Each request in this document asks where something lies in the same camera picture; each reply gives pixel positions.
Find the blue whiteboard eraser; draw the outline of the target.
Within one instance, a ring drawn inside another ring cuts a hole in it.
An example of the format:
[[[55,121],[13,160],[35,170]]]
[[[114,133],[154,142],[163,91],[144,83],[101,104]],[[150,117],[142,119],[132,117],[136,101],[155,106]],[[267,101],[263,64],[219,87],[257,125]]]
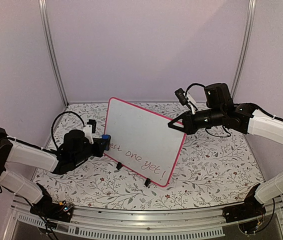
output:
[[[101,136],[101,138],[103,139],[103,141],[105,141],[105,143],[106,143],[107,145],[110,144],[111,136],[110,136],[109,134],[103,134],[103,135]]]

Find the pink framed whiteboard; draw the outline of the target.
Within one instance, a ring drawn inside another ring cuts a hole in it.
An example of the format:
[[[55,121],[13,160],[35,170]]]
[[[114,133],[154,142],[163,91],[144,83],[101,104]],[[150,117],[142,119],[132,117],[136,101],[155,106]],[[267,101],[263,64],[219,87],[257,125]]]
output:
[[[105,155],[159,187],[169,184],[186,134],[169,128],[169,117],[112,97],[104,132],[111,136]]]

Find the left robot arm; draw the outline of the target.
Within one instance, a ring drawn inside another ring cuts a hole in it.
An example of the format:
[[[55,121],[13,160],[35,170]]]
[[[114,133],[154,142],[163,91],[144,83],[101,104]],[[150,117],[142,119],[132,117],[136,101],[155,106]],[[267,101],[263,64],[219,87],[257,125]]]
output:
[[[90,133],[75,129],[64,135],[63,143],[56,150],[47,150],[10,137],[0,127],[0,186],[24,198],[32,214],[47,219],[70,218],[73,211],[70,203],[53,201],[43,185],[9,170],[9,165],[21,164],[64,175],[91,157],[102,157],[109,150],[110,141],[110,135],[93,138]]]

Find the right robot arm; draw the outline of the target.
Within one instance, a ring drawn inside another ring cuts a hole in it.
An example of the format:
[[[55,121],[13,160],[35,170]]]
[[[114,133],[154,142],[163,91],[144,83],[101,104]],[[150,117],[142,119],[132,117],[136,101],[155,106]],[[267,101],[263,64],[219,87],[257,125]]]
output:
[[[223,127],[244,135],[267,139],[283,150],[283,118],[270,114],[255,103],[234,103],[226,83],[213,83],[197,86],[203,88],[206,97],[206,110],[199,110],[189,89],[177,89],[174,94],[188,111],[168,123],[168,127],[193,135],[198,130]],[[283,163],[283,154],[274,153],[275,166]],[[236,222],[266,214],[265,204],[283,195],[283,167],[272,178],[254,185],[243,203],[223,208],[226,222]]]

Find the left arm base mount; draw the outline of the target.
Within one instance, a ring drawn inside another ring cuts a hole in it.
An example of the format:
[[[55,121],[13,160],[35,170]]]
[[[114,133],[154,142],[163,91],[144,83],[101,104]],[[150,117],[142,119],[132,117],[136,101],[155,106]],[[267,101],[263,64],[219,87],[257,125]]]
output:
[[[53,202],[50,198],[42,198],[30,208],[30,213],[39,217],[69,223],[73,216],[74,205],[71,203]]]

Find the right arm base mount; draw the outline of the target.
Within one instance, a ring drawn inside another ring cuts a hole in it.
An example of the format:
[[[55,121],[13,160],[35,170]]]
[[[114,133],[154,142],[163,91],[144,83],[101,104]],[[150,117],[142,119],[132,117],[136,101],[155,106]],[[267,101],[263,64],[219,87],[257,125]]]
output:
[[[238,228],[245,235],[255,234],[264,223],[266,209],[263,205],[241,203],[226,206],[222,216],[227,223],[239,222]]]

